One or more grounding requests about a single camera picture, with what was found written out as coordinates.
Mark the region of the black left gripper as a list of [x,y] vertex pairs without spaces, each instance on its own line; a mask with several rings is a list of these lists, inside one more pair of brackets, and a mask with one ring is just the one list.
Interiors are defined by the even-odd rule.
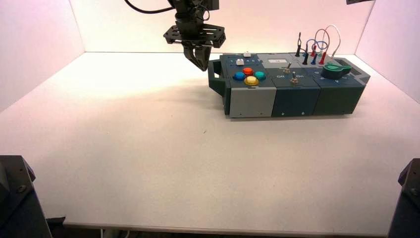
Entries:
[[206,71],[209,64],[211,47],[220,48],[226,40],[225,29],[221,26],[206,24],[209,16],[205,13],[176,13],[175,25],[163,35],[169,44],[184,44],[184,56],[201,71]]

